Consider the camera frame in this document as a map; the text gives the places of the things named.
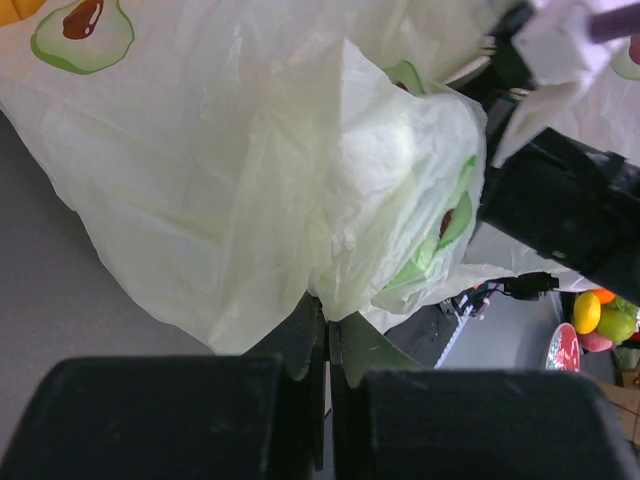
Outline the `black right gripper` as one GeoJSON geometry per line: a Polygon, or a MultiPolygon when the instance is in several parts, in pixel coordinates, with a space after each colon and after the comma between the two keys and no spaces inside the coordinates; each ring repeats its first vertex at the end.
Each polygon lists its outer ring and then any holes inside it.
{"type": "Polygon", "coordinates": [[[511,42],[532,19],[522,1],[492,31],[495,52],[472,82],[488,113],[488,167],[481,219],[628,300],[639,296],[639,162],[545,128],[510,156],[493,156],[516,108],[533,92],[532,74],[511,42]]]}

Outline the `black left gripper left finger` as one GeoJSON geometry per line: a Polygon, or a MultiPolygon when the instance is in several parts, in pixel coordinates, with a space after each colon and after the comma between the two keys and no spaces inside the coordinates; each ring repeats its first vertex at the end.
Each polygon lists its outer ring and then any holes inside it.
{"type": "Polygon", "coordinates": [[[323,467],[318,299],[240,356],[55,365],[1,461],[5,479],[309,479],[323,467]]]}

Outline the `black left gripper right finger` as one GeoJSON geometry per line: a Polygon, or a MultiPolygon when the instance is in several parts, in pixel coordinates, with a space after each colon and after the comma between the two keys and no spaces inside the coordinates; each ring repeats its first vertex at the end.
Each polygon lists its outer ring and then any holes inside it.
{"type": "Polygon", "coordinates": [[[631,479],[635,453],[585,376],[431,370],[363,317],[327,326],[339,479],[631,479]]]}

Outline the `green avocado print plastic bag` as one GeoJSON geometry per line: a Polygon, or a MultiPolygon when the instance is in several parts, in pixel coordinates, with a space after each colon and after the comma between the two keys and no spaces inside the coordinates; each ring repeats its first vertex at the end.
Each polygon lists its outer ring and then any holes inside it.
{"type": "Polygon", "coordinates": [[[483,282],[597,286],[484,222],[472,82],[522,1],[45,1],[1,110],[157,320],[248,351],[304,295],[380,332],[483,282]]]}

